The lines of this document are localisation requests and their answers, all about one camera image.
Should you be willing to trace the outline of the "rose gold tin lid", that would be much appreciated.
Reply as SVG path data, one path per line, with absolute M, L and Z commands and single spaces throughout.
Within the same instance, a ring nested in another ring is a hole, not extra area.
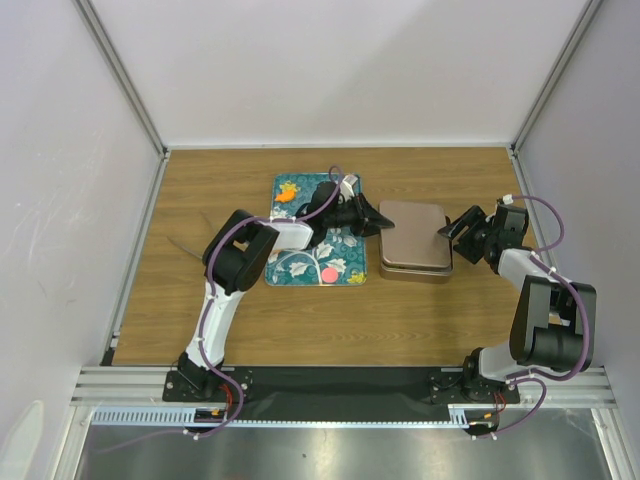
M 384 265 L 394 269 L 445 272 L 452 268 L 450 241 L 438 234 L 448 225 L 437 204 L 383 200 L 379 211 L 394 223 L 380 234 Z

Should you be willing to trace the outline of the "rose gold cookie tin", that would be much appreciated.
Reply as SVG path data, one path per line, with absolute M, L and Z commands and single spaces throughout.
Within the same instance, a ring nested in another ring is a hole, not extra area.
M 385 280 L 418 282 L 426 284 L 444 284 L 449 281 L 453 267 L 446 269 L 411 269 L 393 268 L 384 263 L 379 268 L 380 275 Z

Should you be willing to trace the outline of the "metal slotted tongs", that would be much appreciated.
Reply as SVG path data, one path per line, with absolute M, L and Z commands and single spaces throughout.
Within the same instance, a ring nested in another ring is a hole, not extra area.
M 214 229 L 214 224 L 213 222 L 209 219 L 209 217 L 207 216 L 207 214 L 200 210 L 199 211 L 200 216 L 202 217 L 202 219 L 205 221 L 205 223 L 208 225 L 210 230 Z M 180 249 L 181 251 L 187 253 L 188 255 L 196 258 L 198 261 L 202 261 L 203 258 L 203 254 L 201 251 L 196 250 L 195 248 L 192 248 L 191 246 L 185 244 L 182 241 L 178 241 L 170 236 L 166 237 L 166 240 L 173 245 L 174 247 Z

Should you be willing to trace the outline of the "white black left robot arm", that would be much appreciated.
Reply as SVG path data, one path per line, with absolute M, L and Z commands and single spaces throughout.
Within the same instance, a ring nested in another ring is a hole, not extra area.
M 211 401 L 235 383 L 222 372 L 227 337 L 240 301 L 272 254 L 316 247 L 333 228 L 347 227 L 355 236 L 369 237 L 394 226 L 344 180 L 319 183 L 311 199 L 291 217 L 235 211 L 202 255 L 203 306 L 191 341 L 166 376 L 163 399 Z

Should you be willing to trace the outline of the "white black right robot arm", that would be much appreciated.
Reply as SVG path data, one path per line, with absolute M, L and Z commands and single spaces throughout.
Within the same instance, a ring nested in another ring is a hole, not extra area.
M 455 386 L 471 403 L 497 399 L 518 380 L 570 380 L 592 362 L 596 290 L 544 264 L 524 244 L 528 227 L 528 211 L 505 196 L 493 214 L 474 205 L 438 232 L 465 260 L 485 261 L 519 292 L 508 341 L 477 348 L 463 362 Z

